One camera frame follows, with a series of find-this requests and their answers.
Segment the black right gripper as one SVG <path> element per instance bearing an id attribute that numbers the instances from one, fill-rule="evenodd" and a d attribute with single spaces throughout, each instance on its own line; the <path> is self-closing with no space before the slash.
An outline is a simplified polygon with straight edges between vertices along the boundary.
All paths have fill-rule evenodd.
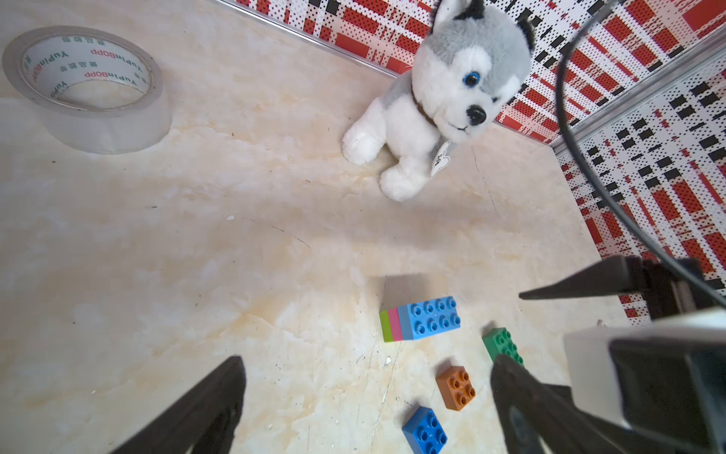
<path id="1" fill-rule="evenodd" d="M 637 257 L 608 257 L 564 280 L 519 294 L 523 300 L 589 298 L 641 293 L 652 321 L 716 304 L 665 265 Z"/>

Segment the clear tape roll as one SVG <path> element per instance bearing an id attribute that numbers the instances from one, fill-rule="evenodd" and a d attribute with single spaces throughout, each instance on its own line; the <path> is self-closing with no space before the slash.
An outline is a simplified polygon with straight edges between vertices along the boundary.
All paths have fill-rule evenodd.
<path id="1" fill-rule="evenodd" d="M 170 131 L 160 66 L 116 35 L 74 26 L 30 30 L 5 48 L 2 65 L 43 126 L 71 148 L 141 151 Z"/>

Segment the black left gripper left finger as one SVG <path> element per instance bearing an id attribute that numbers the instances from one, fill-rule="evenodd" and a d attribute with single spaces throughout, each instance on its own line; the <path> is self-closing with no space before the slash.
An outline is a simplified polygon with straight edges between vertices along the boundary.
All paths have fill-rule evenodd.
<path id="1" fill-rule="evenodd" d="M 246 384 L 242 357 L 229 357 L 115 452 L 230 452 Z"/>

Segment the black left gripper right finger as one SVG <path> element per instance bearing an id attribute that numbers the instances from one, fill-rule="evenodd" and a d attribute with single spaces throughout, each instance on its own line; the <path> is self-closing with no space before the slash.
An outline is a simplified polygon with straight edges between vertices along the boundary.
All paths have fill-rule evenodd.
<path id="1" fill-rule="evenodd" d="M 491 388 L 510 453 L 621 453 L 573 405 L 508 356 L 499 356 Z"/>

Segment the pink green lego stack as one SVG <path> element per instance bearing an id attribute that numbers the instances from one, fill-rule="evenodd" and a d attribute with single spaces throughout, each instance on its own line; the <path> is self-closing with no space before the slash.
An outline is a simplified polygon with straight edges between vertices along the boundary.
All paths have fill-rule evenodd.
<path id="1" fill-rule="evenodd" d="M 379 319 L 384 342 L 402 342 L 404 340 L 397 308 L 381 311 Z"/>

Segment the grey white husky plush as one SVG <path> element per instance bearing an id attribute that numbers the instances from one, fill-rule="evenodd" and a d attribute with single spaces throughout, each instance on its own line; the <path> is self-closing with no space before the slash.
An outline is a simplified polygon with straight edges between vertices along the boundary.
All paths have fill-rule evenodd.
<path id="1" fill-rule="evenodd" d="M 535 27 L 482 1 L 442 1 L 412 70 L 376 98 L 344 134 L 342 154 L 370 164 L 388 148 L 396 165 L 379 178 L 383 194 L 404 202 L 480 135 L 531 75 Z"/>

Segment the orange square lego brick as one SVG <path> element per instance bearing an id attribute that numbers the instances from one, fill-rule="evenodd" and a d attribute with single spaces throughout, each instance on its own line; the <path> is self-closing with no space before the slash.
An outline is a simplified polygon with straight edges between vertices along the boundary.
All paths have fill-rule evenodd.
<path id="1" fill-rule="evenodd" d="M 436 377 L 444 405 L 460 412 L 476 398 L 476 389 L 463 366 L 451 366 Z"/>

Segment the green long lego brick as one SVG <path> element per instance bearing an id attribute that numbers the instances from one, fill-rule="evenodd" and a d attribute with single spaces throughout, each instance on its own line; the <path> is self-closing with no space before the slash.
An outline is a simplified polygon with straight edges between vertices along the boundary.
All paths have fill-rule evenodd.
<path id="1" fill-rule="evenodd" d="M 524 365 L 518 347 L 512 340 L 512 334 L 505 327 L 492 329 L 482 337 L 482 342 L 492 361 L 496 361 L 500 356 L 506 356 L 513 359 L 517 364 Z"/>

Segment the light blue long lego brick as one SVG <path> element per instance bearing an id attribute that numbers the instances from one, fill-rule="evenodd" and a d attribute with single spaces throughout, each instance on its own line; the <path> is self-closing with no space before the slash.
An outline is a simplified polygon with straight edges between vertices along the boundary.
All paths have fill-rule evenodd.
<path id="1" fill-rule="evenodd" d="M 405 341 L 417 341 L 461 327 L 458 304 L 446 296 L 397 308 Z"/>

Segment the dark blue square lego brick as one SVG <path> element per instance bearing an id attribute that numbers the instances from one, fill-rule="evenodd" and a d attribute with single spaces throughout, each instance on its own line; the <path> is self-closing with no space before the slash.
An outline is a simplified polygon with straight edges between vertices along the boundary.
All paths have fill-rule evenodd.
<path id="1" fill-rule="evenodd" d="M 431 408 L 419 407 L 402 431 L 415 454 L 440 454 L 448 437 Z"/>

